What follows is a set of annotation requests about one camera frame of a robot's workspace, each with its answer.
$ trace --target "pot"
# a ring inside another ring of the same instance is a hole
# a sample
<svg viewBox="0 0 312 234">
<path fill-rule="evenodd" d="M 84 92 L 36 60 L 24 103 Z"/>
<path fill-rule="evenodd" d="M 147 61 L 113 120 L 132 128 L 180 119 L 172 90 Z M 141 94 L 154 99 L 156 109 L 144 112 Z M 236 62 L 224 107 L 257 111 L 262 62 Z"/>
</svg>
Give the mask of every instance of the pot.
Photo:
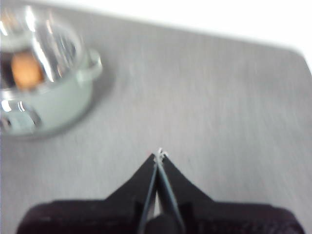
<svg viewBox="0 0 312 234">
<path fill-rule="evenodd" d="M 12 60 L 19 54 L 38 61 L 42 77 L 33 87 L 19 87 L 14 77 Z M 101 72 L 99 53 L 86 48 L 64 20 L 31 6 L 6 9 L 1 13 L 1 133 L 47 133 L 74 121 L 89 105 Z"/>
</svg>

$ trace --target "gray table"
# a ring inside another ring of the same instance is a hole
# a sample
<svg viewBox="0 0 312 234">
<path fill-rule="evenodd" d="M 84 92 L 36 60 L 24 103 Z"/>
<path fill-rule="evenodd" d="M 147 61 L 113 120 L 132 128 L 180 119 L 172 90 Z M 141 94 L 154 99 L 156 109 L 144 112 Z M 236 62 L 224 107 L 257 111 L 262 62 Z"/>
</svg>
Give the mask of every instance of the gray table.
<svg viewBox="0 0 312 234">
<path fill-rule="evenodd" d="M 83 118 L 1 142 L 1 233 L 29 207 L 105 198 L 159 146 L 219 201 L 292 210 L 312 233 L 312 79 L 294 51 L 53 9 L 102 54 Z"/>
</svg>

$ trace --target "pot handle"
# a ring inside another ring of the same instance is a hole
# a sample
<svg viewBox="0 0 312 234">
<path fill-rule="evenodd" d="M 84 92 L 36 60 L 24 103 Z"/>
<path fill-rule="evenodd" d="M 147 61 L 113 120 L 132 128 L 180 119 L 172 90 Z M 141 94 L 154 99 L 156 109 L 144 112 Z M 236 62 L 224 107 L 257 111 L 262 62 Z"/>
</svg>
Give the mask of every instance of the pot handle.
<svg viewBox="0 0 312 234">
<path fill-rule="evenodd" d="M 37 112 L 22 101 L 1 101 L 1 131 L 7 133 L 32 133 L 40 125 Z"/>
<path fill-rule="evenodd" d="M 87 67 L 78 70 L 78 82 L 90 82 L 99 77 L 102 73 L 103 66 L 99 53 L 94 49 L 89 49 L 87 55 Z"/>
</svg>

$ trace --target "orange object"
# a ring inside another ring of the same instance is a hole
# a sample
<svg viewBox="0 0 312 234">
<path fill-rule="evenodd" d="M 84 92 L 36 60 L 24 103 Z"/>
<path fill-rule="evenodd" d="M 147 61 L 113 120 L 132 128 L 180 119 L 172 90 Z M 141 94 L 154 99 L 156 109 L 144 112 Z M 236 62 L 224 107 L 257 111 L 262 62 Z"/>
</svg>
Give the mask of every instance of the orange object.
<svg viewBox="0 0 312 234">
<path fill-rule="evenodd" d="M 34 88 L 43 81 L 40 64 L 30 53 L 14 55 L 11 68 L 15 84 L 19 89 Z"/>
</svg>

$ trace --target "metal pot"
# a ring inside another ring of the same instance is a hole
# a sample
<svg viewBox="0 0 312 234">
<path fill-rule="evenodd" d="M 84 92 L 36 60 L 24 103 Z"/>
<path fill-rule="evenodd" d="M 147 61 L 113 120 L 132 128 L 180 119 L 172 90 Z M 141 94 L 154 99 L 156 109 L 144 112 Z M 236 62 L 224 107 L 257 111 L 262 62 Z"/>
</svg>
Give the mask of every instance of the metal pot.
<svg viewBox="0 0 312 234">
<path fill-rule="evenodd" d="M 10 60 L 31 53 L 43 80 L 19 89 Z M 64 21 L 31 6 L 1 13 L 1 133 L 46 133 L 70 123 L 88 106 L 102 71 L 98 52 L 86 49 Z"/>
</svg>

